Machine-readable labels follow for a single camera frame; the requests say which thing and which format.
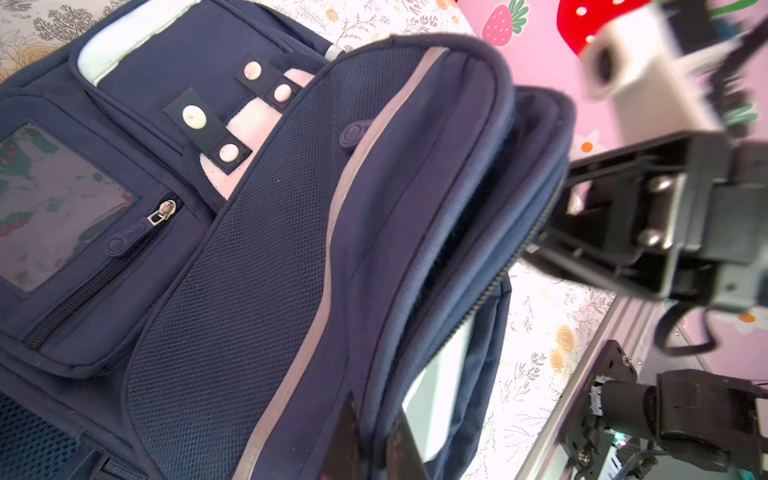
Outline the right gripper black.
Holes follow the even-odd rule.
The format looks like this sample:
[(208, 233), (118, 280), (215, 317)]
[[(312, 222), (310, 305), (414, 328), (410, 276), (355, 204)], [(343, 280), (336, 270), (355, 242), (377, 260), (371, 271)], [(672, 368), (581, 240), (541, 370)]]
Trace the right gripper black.
[(586, 197), (629, 180), (630, 254), (546, 227), (523, 259), (561, 280), (648, 300), (729, 312), (767, 302), (767, 145), (683, 132), (570, 165), (566, 191)]

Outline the navy blue student backpack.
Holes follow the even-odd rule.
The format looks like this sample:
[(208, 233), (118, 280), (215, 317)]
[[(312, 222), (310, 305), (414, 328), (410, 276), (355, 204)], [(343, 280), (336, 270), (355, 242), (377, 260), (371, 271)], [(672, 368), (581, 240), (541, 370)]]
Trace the navy blue student backpack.
[(345, 51), (247, 1), (130, 1), (1, 85), (1, 475), (360, 478), (405, 412), (472, 462), (509, 269), (575, 106), (488, 43)]

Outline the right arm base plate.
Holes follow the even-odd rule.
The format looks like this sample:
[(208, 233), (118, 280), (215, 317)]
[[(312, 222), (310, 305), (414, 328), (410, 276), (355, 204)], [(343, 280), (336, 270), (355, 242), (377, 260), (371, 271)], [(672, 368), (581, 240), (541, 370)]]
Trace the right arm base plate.
[(559, 431), (558, 440), (575, 479), (611, 479), (621, 469), (617, 451), (626, 446), (631, 437), (604, 421), (601, 389), (607, 382), (636, 380), (637, 372), (620, 344), (615, 340), (606, 341), (585, 379), (570, 397), (573, 404)]

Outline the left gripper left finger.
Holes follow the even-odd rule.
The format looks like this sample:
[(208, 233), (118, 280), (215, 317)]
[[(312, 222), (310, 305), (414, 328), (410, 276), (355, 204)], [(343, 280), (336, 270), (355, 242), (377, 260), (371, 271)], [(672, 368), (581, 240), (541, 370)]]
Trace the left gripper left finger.
[(318, 480), (357, 480), (360, 478), (361, 440), (357, 405), (348, 393), (337, 418), (333, 435), (317, 476)]

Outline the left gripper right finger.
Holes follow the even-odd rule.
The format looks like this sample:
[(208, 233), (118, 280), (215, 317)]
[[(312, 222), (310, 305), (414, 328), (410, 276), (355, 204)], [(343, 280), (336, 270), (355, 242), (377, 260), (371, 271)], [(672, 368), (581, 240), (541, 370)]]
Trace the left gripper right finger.
[(385, 460), (388, 480), (429, 479), (403, 410), (387, 438)]

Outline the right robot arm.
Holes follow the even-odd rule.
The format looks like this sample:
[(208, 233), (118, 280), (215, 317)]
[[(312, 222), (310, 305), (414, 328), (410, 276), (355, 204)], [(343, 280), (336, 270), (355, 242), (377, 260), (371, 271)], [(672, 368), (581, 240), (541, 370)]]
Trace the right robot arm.
[(620, 478), (668, 456), (702, 470), (767, 475), (767, 386), (669, 368), (649, 384), (641, 358), (711, 353), (678, 339), (694, 310), (742, 314), (767, 303), (767, 145), (719, 132), (681, 132), (572, 164), (568, 189), (526, 255), (546, 274), (616, 296), (521, 469), (557, 477), (557, 455), (579, 479), (607, 476), (619, 446), (639, 440)]

